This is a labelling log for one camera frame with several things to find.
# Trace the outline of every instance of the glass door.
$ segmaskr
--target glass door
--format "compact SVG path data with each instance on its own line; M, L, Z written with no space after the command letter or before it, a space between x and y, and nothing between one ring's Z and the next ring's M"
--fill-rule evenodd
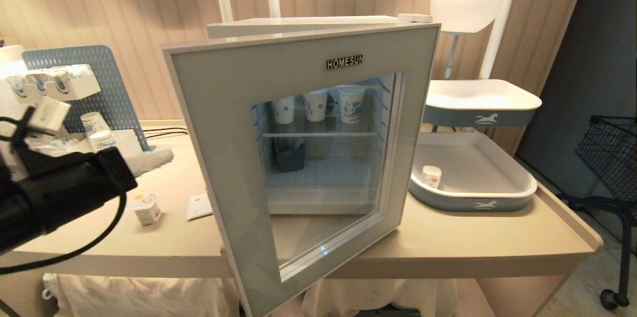
M398 224L437 24L164 47L246 312Z

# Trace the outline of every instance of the black cable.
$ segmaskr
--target black cable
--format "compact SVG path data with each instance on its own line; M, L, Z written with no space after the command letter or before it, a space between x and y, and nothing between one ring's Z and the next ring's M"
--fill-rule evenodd
M69 260L70 258L74 258L75 256L78 256L79 254L82 254L88 251L89 249L97 245L98 243L102 242L102 240L104 240L104 238L108 236L108 234L111 233L111 231L113 231L115 226L120 221L125 208L126 208L126 193L122 193L120 195L120 203L117 208L117 213L115 214L113 221L97 238L95 238L95 240L89 242L88 244L84 245L84 247L80 247L79 249L75 251L72 251L67 254L63 254L61 256L55 256L54 258L47 258L45 260L23 263L22 265L16 265L16 266L0 267L0 275L13 274L16 272L32 270L32 269L39 269L41 267L53 265L54 263L59 263L62 261Z
M0 117L0 122L9 122L11 124L20 124L20 120L9 118L9 117Z
M168 131L167 133L159 133L155 135L145 136L145 138L146 140L159 139L159 137L162 135L180 136L180 135L188 135L188 133L184 131Z
M0 311L4 312L9 317L20 317L16 311L14 311L9 305L0 299Z
M169 128L158 128L158 129L144 129L143 132L147 132L147 131L160 131L160 130L171 130L171 129L180 129L180 130L184 130L186 133L188 133L188 129L186 128L182 128L179 126L173 126L173 127L169 127Z

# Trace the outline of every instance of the white cloth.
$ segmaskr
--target white cloth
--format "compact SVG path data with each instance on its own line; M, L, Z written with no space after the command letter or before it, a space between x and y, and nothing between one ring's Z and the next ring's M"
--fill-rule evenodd
M118 278L46 274L55 317L239 317L232 279ZM389 303L423 317L452 317L455 280L323 279L270 317L352 317Z
M423 317L453 317L454 279L323 279L303 299L303 317L353 317L391 303L416 308Z
M55 275L55 317L239 317L232 279Z

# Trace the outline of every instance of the dark wall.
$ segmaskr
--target dark wall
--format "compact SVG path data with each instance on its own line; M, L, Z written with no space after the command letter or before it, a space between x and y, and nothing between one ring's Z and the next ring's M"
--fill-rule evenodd
M578 0L517 154L572 195L595 178L574 149L592 114L635 116L636 0Z

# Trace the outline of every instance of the small bottle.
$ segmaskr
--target small bottle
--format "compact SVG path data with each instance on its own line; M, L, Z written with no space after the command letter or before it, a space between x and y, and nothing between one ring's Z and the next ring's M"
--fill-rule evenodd
M425 165L423 167L423 174L421 175L421 181L434 189L437 189L440 184L440 176L442 176L442 170L439 167L433 165Z
M130 208L137 215L139 223L146 226L154 224L161 216L157 197L154 194L139 194L132 199Z

